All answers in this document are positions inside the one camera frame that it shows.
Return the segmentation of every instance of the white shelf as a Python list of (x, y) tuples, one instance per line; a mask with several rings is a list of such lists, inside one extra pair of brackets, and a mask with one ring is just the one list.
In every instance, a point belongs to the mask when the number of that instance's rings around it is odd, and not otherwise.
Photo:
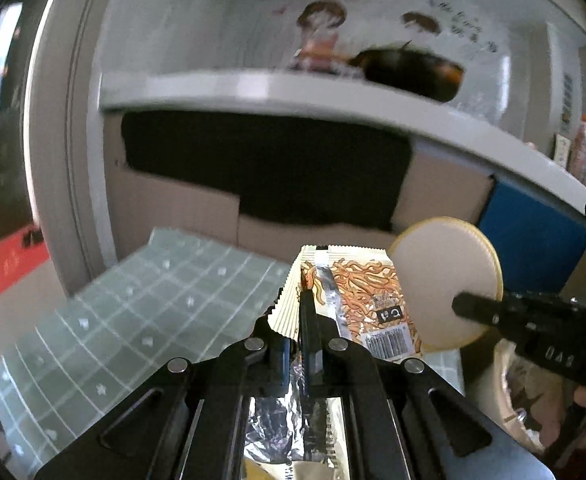
[(586, 187), (543, 154), (446, 105), (375, 84), (265, 70), (103, 75), (100, 109), (132, 108), (298, 115), (398, 128), (486, 160), (584, 214)]

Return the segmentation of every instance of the bottle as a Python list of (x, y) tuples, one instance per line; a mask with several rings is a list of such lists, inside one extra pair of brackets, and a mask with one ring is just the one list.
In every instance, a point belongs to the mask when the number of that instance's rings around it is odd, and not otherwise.
[(582, 116), (576, 138), (571, 144), (568, 172), (586, 186), (586, 114)]

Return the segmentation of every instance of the screw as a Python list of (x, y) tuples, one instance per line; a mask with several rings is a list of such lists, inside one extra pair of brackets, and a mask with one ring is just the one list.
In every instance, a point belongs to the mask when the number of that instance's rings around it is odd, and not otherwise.
[(249, 337), (246, 341), (244, 341), (244, 348), (250, 350), (251, 352), (257, 352), (258, 350), (262, 350), (262, 348), (264, 348), (264, 341), (262, 341), (259, 337)]
[(334, 337), (329, 341), (329, 348), (331, 350), (335, 350), (336, 352), (342, 352), (343, 350), (346, 350), (348, 345), (349, 344), (347, 343), (346, 339), (343, 339), (342, 337)]
[(183, 357), (175, 357), (169, 361), (169, 364), (167, 364), (166, 367), (174, 374), (181, 374), (189, 367), (189, 362)]
[(407, 359), (404, 361), (404, 368), (412, 374), (421, 374), (424, 371), (424, 363), (419, 359)]

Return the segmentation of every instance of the torn snack wrapper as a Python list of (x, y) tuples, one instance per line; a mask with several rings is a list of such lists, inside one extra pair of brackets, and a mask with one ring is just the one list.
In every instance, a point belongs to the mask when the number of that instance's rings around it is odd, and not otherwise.
[(420, 337), (385, 250), (303, 246), (269, 316), (273, 330), (295, 340), (300, 271), (313, 290), (316, 312), (331, 317), (341, 336), (365, 346), (374, 357), (392, 362), (420, 354)]

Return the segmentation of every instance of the yellow rim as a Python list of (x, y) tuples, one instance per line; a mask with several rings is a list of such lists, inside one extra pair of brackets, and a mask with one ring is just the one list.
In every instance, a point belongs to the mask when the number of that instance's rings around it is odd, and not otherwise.
[[(500, 259), (497, 256), (496, 248), (493, 247), (493, 244), (489, 241), (489, 239), (486, 236), (484, 236), (484, 233), (481, 232), (480, 229), (478, 229), (475, 225), (470, 224), (469, 222), (465, 222), (464, 220), (460, 220), (459, 218), (453, 218), (451, 216), (436, 216), (433, 218), (427, 218), (426, 220), (422, 220), (420, 222), (417, 222), (416, 224), (413, 224), (411, 227), (409, 227), (409, 229), (405, 230), (402, 234), (398, 235), (398, 237), (393, 241), (393, 243), (391, 244), (391, 247), (388, 248), (389, 257), (391, 257), (391, 254), (393, 254), (395, 249), (397, 249), (397, 246), (404, 239), (404, 237), (408, 236), (409, 234), (411, 234), (413, 231), (420, 228), (421, 226), (432, 223), (432, 222), (436, 222), (436, 221), (444, 221), (444, 223), (448, 223), (448, 224), (457, 224), (457, 225), (463, 227), (464, 229), (466, 229), (467, 231), (472, 232), (483, 243), (484, 247), (489, 251), (489, 254), (491, 255), (491, 259), (493, 260), (493, 263), (494, 263), (494, 269), (496, 270), (496, 280), (497, 280), (496, 300), (501, 301), (502, 295), (504, 293), (504, 282), (502, 281), (502, 267), (500, 267)], [(467, 342), (464, 342), (464, 344), (460, 345), (459, 348), (473, 343), (473, 341), (476, 341), (484, 332), (486, 332), (486, 330), (488, 330), (488, 327), (484, 327), (484, 330), (482, 331), (482, 333), (480, 333), (480, 335), (470, 339)], [(424, 346), (429, 351), (450, 350), (450, 348), (434, 348), (430, 345), (424, 345)]]

